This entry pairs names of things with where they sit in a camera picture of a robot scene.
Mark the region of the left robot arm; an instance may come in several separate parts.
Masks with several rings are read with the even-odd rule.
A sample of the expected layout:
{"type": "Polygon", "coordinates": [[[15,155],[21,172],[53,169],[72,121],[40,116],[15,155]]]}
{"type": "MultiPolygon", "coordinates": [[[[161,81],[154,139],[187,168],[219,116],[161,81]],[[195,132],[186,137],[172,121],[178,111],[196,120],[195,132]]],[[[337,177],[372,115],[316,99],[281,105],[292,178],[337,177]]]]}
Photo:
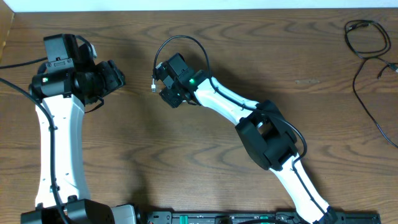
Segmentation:
{"type": "Polygon", "coordinates": [[[94,46],[80,35],[44,38],[47,59],[29,85],[40,124],[40,183],[35,210],[21,223],[61,223],[78,205],[92,205],[83,167],[85,106],[104,104],[105,96],[126,84],[114,61],[95,63],[94,46]]]}

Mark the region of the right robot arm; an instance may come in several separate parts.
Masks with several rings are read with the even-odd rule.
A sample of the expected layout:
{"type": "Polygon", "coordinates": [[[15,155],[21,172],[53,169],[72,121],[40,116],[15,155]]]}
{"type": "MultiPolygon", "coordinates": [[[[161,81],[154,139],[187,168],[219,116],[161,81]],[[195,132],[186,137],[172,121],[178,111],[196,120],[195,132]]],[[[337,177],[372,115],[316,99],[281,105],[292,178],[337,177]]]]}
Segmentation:
{"type": "Polygon", "coordinates": [[[158,63],[154,80],[165,85],[160,92],[171,107],[183,101],[212,109],[234,124],[249,157],[271,171],[294,202],[298,216],[308,223],[335,223],[337,216],[306,174],[296,142],[303,136],[266,100],[252,101],[225,88],[205,70],[194,71],[181,54],[158,63]]]}

